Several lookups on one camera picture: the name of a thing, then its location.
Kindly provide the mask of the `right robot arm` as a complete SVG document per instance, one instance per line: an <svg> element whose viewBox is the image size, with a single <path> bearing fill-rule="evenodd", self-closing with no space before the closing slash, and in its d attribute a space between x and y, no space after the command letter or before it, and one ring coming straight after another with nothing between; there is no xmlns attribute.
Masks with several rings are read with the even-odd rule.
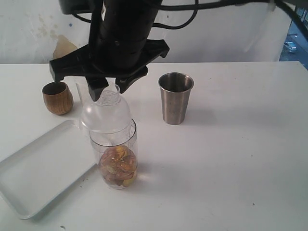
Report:
<svg viewBox="0 0 308 231"><path fill-rule="evenodd" d="M88 44L50 61L55 82L66 76L85 77L89 94L96 102L115 78L124 93L147 75L147 64L166 57L164 40L148 39L158 10L142 0L61 0L63 14L91 13Z"/></svg>

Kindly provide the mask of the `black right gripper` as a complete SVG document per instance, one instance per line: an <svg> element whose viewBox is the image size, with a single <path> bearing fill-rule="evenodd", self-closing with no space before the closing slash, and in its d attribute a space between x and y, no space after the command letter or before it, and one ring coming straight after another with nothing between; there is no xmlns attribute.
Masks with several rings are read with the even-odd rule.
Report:
<svg viewBox="0 0 308 231"><path fill-rule="evenodd" d="M90 97L98 101L108 87L105 77L116 77L123 94L148 74L147 64L169 52L164 40L148 39L157 13L143 0L103 0L92 12L88 44L50 61L53 80L85 77Z"/></svg>

